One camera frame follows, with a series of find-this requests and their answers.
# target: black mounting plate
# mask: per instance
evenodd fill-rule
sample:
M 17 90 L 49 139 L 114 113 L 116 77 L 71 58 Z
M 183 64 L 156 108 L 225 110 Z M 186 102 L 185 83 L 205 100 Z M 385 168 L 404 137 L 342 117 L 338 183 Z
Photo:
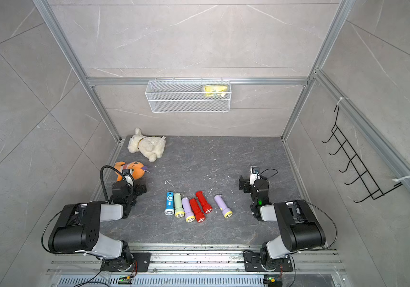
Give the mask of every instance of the black mounting plate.
M 145 253 L 132 253 L 133 260 L 136 260 L 138 264 L 138 272 L 147 272 L 147 268 L 149 267 L 149 263 L 151 261 L 151 254 L 148 252 Z M 131 272 L 135 265 L 132 265 L 129 269 L 125 270 L 124 272 Z M 105 264 L 104 262 L 101 264 L 101 271 L 109 271 L 109 272 L 120 272 L 111 264 Z
M 246 272 L 267 272 L 266 269 L 262 267 L 261 264 L 261 256 L 259 255 L 259 252 L 244 252 L 243 253 L 243 259 L 245 260 L 245 271 Z M 293 271 L 293 265 L 291 263 L 288 263 L 287 258 L 281 258 L 280 264 L 283 267 L 283 271 L 286 272 L 291 272 Z M 280 272 L 281 269 L 280 267 L 276 267 L 273 272 Z

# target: stuffed animal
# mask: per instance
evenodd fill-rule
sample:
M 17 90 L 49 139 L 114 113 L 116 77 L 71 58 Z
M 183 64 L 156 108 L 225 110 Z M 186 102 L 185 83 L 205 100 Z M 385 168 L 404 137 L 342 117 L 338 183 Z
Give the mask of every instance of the stuffed animal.
M 120 172 L 122 172 L 123 169 L 131 169 L 131 175 L 133 176 L 133 179 L 135 181 L 139 180 L 147 170 L 147 167 L 145 167 L 144 164 L 140 162 L 131 162 L 129 164 L 127 164 L 126 162 L 116 162 L 114 167 Z M 117 174 L 117 181 L 121 180 L 122 177 Z
M 141 134 L 141 130 L 139 128 L 135 129 L 135 134 L 128 142 L 129 152 L 141 152 L 143 156 L 149 159 L 150 162 L 154 162 L 156 159 L 161 158 L 164 149 L 164 136 L 144 136 Z

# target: white wire basket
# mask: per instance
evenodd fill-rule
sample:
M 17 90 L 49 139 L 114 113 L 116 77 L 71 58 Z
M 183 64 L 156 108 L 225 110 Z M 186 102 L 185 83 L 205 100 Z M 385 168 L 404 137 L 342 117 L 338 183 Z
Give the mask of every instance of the white wire basket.
M 210 95 L 205 85 L 227 85 L 226 92 Z M 228 80 L 154 80 L 149 81 L 146 98 L 152 112 L 229 112 L 231 85 Z

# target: yellow package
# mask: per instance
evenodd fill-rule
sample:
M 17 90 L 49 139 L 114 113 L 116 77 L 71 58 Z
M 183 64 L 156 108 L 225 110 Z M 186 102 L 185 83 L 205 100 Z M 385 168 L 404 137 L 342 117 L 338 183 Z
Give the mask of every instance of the yellow package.
M 229 90 L 228 85 L 218 85 L 218 84 L 209 84 L 202 87 L 202 91 L 205 92 L 205 96 L 221 96 L 225 97 L 225 92 Z

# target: blue flashlight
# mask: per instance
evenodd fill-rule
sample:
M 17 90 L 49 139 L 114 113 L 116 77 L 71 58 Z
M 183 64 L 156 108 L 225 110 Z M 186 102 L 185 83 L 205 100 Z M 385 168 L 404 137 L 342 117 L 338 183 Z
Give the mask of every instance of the blue flashlight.
M 167 206 L 165 208 L 165 215 L 172 215 L 173 213 L 173 192 L 167 192 Z

